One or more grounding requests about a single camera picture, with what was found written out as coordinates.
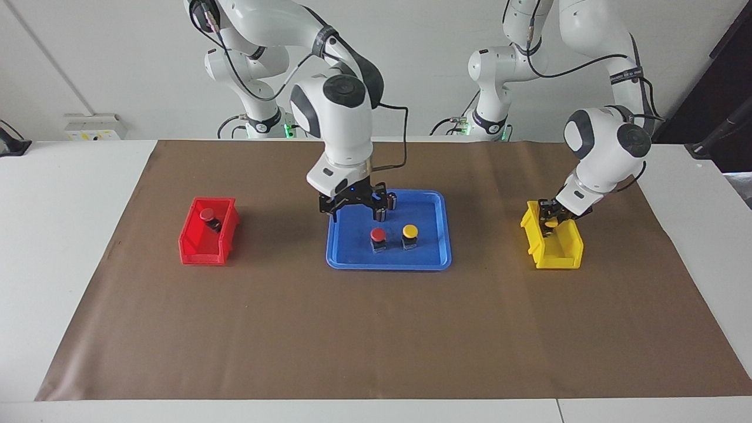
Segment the black device at table edge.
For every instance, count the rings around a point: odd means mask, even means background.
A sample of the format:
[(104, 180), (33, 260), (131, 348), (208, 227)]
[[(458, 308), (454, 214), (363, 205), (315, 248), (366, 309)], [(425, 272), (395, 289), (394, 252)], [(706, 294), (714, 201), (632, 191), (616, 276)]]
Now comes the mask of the black device at table edge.
[(25, 139), (10, 123), (0, 119), (0, 157), (22, 156), (33, 141)]

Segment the blue plastic tray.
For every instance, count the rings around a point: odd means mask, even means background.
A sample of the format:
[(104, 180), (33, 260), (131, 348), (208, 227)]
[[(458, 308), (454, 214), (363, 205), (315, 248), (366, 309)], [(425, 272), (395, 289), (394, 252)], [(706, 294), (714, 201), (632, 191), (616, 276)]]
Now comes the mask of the blue plastic tray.
[[(337, 222), (328, 222), (327, 263), (339, 270), (442, 271), (451, 265), (448, 214), (443, 195), (435, 190), (395, 189), (397, 208), (387, 211), (385, 222), (376, 222), (362, 204), (346, 206)], [(416, 225), (417, 246), (405, 251), (402, 228)], [(384, 228), (387, 249), (374, 254), (369, 233)]]

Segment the brown paper table mat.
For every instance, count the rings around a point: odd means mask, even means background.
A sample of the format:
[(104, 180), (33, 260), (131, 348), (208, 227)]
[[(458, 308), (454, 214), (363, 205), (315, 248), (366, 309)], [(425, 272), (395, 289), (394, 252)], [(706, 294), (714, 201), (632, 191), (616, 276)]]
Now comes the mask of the brown paper table mat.
[[(519, 220), (574, 168), (554, 143), (417, 143), (376, 174), (444, 195), (444, 271), (341, 271), (314, 142), (161, 141), (36, 395), (91, 399), (710, 397), (747, 375), (638, 187), (537, 270)], [(183, 265), (196, 197), (233, 197), (223, 266)]]

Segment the yellow plastic bin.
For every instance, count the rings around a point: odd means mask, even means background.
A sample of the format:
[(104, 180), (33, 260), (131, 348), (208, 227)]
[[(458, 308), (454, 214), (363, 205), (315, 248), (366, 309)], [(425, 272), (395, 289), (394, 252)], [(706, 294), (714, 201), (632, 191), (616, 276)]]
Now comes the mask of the yellow plastic bin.
[(579, 268), (585, 243), (574, 220), (567, 220), (556, 228), (552, 236), (543, 238), (538, 220), (538, 202), (526, 202), (527, 209), (521, 223), (528, 241), (528, 254), (536, 268)]

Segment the black background panel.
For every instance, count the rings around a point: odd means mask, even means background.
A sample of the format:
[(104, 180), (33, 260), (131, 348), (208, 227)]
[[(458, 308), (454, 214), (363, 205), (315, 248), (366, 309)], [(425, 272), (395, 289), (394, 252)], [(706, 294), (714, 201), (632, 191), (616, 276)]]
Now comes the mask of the black background panel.
[[(752, 0), (746, 0), (710, 57), (699, 82), (658, 129), (658, 144), (703, 142), (752, 97)], [(709, 156), (722, 172), (752, 172), (752, 117), (739, 120), (710, 147)]]

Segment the black stand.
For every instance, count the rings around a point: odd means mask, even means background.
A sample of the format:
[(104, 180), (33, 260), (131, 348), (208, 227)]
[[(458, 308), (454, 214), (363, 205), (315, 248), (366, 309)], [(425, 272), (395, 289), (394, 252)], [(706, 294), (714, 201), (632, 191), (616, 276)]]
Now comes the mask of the black stand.
[(733, 113), (730, 113), (727, 118), (711, 133), (704, 137), (703, 140), (696, 143), (684, 144), (684, 148), (688, 154), (696, 160), (711, 160), (711, 149), (717, 142), (730, 137), (736, 132), (741, 131), (749, 123), (752, 122), (752, 95), (742, 102)]

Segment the red plastic bin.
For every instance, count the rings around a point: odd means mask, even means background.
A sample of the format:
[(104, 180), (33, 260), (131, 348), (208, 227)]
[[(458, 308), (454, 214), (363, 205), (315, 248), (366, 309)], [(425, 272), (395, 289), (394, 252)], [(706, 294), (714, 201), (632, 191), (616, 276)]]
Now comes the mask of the red plastic bin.
[[(215, 209), (222, 222), (221, 233), (208, 228), (199, 217), (204, 208)], [(178, 251), (183, 265), (223, 266), (233, 251), (234, 234), (240, 223), (233, 197), (196, 197), (186, 214), (180, 235)]]

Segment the white wall socket box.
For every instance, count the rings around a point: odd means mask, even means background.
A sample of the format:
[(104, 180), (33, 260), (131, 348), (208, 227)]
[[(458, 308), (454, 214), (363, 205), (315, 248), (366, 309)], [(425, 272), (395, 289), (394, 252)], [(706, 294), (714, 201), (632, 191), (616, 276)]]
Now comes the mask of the white wall socket box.
[(67, 125), (64, 132), (72, 142), (121, 141), (126, 139), (127, 129), (115, 113), (65, 113)]

